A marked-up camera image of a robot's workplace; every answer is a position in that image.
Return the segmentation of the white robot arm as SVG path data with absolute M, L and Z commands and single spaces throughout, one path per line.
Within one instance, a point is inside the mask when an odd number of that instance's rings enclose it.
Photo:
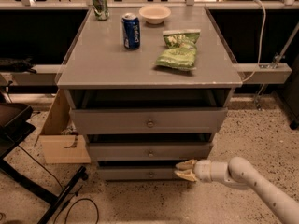
M 188 160 L 176 164 L 175 174 L 185 180 L 219 182 L 234 189 L 251 188 L 282 224 L 299 224 L 299 203 L 264 178 L 241 157 L 228 162 Z

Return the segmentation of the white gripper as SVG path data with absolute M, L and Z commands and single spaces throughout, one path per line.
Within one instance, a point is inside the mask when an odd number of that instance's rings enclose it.
M 191 182 L 196 182 L 197 178 L 202 182 L 208 183 L 228 183 L 230 181 L 227 162 L 211 160 L 188 160 L 177 163 L 176 168 L 178 170 L 175 171 L 175 174 L 178 177 Z

